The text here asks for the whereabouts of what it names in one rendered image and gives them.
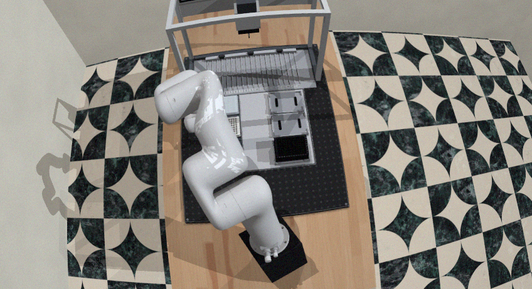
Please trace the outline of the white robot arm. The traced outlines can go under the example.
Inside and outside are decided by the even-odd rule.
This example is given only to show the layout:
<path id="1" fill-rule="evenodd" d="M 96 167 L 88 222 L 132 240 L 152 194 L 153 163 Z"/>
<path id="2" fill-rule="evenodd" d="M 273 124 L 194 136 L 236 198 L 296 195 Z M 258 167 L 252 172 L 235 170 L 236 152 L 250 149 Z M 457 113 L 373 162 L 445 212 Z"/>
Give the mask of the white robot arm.
<path id="1" fill-rule="evenodd" d="M 184 118 L 186 130 L 196 134 L 202 150 L 183 163 L 189 188 L 210 223 L 218 230 L 240 222 L 250 235 L 252 249 L 271 262 L 289 243 L 279 223 L 272 192 L 260 176 L 244 177 L 213 194 L 215 188 L 246 171 L 248 160 L 228 120 L 223 89 L 215 72 L 185 70 L 154 91 L 161 120 L 172 124 Z M 199 107 L 199 108 L 198 108 Z"/>

